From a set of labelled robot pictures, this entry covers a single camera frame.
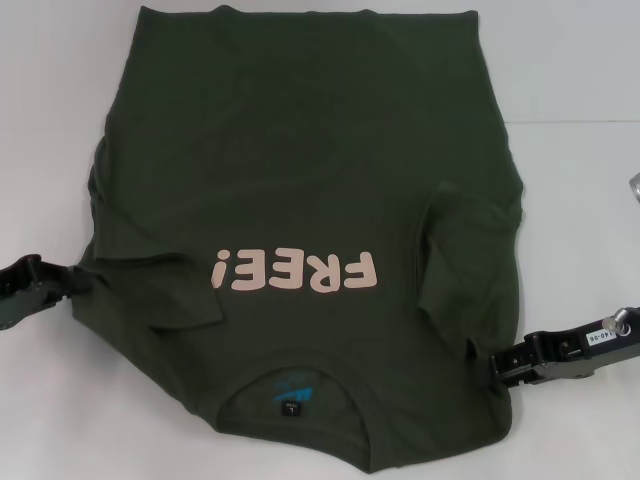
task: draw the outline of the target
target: white table surface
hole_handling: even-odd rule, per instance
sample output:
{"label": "white table surface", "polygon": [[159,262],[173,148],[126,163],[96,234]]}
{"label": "white table surface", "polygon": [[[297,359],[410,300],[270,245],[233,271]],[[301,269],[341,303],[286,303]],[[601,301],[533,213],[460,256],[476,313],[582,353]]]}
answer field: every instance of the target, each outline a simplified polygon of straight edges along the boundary
{"label": "white table surface", "polygon": [[[148,1],[206,11],[209,1]],[[640,2],[238,1],[245,11],[475,9],[526,185],[520,335],[640,304]],[[0,266],[74,264],[86,180],[140,3],[0,1]],[[499,444],[384,479],[640,478],[640,360],[513,390]],[[213,432],[85,327],[68,303],[0,333],[3,480],[353,479],[312,450]]]}

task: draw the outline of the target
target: sticker label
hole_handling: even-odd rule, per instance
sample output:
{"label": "sticker label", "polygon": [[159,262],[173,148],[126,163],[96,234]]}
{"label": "sticker label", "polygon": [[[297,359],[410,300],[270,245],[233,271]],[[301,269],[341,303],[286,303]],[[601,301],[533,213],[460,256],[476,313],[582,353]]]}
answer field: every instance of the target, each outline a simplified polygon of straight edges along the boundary
{"label": "sticker label", "polygon": [[614,338],[616,338],[616,334],[609,330],[605,330],[604,328],[602,330],[587,334],[587,342],[589,342],[589,346],[608,342],[609,340],[613,340]]}

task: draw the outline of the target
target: green t-shirt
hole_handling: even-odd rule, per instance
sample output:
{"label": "green t-shirt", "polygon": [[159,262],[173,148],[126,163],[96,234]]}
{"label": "green t-shirt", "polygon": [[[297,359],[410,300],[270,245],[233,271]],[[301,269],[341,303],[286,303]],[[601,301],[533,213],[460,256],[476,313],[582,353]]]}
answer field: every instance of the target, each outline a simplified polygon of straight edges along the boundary
{"label": "green t-shirt", "polygon": [[522,184],[476,12],[143,8],[75,317],[220,432],[373,472],[498,441]]}

